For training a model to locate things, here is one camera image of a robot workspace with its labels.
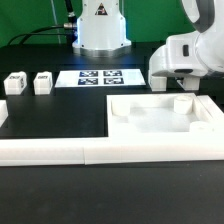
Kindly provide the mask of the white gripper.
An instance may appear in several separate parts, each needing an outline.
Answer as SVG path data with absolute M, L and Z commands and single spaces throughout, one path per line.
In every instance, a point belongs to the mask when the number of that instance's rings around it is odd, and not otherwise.
M 154 77 L 203 77 L 207 66 L 197 55 L 199 32 L 172 35 L 149 60 L 149 75 Z

